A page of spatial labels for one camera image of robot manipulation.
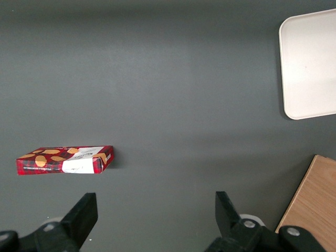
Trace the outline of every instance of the black plastic part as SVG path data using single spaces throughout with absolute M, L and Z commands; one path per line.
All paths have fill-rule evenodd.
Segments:
M 35 252 L 36 251 L 36 244 L 35 244 L 35 238 L 34 238 L 35 232 L 31 233 L 30 235 L 20 238 L 18 251 L 20 252 Z
M 61 220 L 61 224 L 80 248 L 98 219 L 95 193 L 86 193 Z
M 0 251 L 13 252 L 18 248 L 18 236 L 15 231 L 0 232 Z
M 298 236 L 288 233 L 289 228 L 299 231 Z M 318 243 L 313 235 L 304 228 L 297 226 L 284 226 L 279 230 L 280 243 L 288 251 L 295 252 L 326 252 L 326 250 Z
M 255 224 L 253 228 L 244 225 L 245 221 Z M 263 234 L 263 228 L 254 220 L 242 219 L 231 229 L 230 237 L 233 238 L 244 249 L 244 251 L 254 251 Z
M 75 241 L 69 238 L 59 222 L 45 224 L 36 230 L 34 240 L 38 252 L 79 252 Z
M 241 219 L 226 192 L 216 192 L 215 215 L 222 237 L 229 235 L 231 228 Z
M 262 227 L 262 236 L 258 243 L 255 252 L 285 252 L 280 245 L 279 235 Z
M 230 240 L 229 238 L 217 238 L 210 244 L 205 252 L 244 252 L 244 250 L 234 240 Z

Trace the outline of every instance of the white label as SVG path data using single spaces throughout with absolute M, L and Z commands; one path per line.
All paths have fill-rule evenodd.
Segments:
M 95 173 L 93 170 L 93 156 L 104 147 L 79 148 L 71 158 L 63 162 L 62 170 L 65 173 Z

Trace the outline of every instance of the wooden surface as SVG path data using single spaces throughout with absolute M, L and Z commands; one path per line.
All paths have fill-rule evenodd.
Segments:
M 301 226 L 336 251 L 336 161 L 316 155 L 276 230 Z

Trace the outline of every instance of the cookie illustration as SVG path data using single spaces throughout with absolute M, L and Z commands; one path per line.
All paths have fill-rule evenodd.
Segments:
M 35 163 L 38 167 L 43 167 L 46 165 L 47 160 L 44 156 L 36 156 Z
M 44 153 L 44 154 L 57 154 L 57 153 L 60 153 L 60 151 L 59 150 L 45 150 L 42 153 Z
M 95 157 L 96 157 L 96 158 L 101 158 L 101 159 L 103 160 L 104 164 L 106 164 L 106 162 L 107 162 L 105 153 L 98 153 L 98 154 L 96 154 L 96 155 L 93 155 L 93 157 L 94 157 L 94 158 L 95 158 Z
M 76 154 L 77 152 L 79 152 L 79 150 L 76 148 L 70 148 L 67 152 L 70 154 Z
M 19 159 L 26 159 L 26 158 L 29 158 L 29 157 L 32 157 L 32 156 L 35 156 L 35 154 L 26 154 L 26 155 L 23 155 L 23 156 L 19 157 Z
M 63 157 L 60 157 L 60 156 L 52 156 L 51 159 L 54 160 L 54 161 L 57 161 L 57 162 L 66 160 L 66 159 L 64 159 Z

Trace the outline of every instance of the screw head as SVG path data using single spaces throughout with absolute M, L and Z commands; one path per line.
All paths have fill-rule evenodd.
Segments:
M 9 234 L 3 234 L 0 235 L 0 242 L 3 242 L 4 240 L 6 240 L 9 237 Z
M 248 220 L 248 221 L 246 220 L 246 221 L 244 221 L 244 226 L 248 227 L 248 228 L 254 228 L 256 226 L 256 224 L 254 222 L 250 221 L 250 220 Z
M 49 223 L 49 224 L 47 224 L 47 225 L 43 228 L 43 231 L 44 231 L 44 232 L 48 232 L 48 231 L 50 231 L 50 230 L 53 230 L 54 227 L 55 227 L 54 224 Z
M 300 235 L 300 232 L 296 228 L 293 228 L 293 227 L 289 227 L 287 229 L 287 233 L 292 235 L 292 236 L 299 236 Z

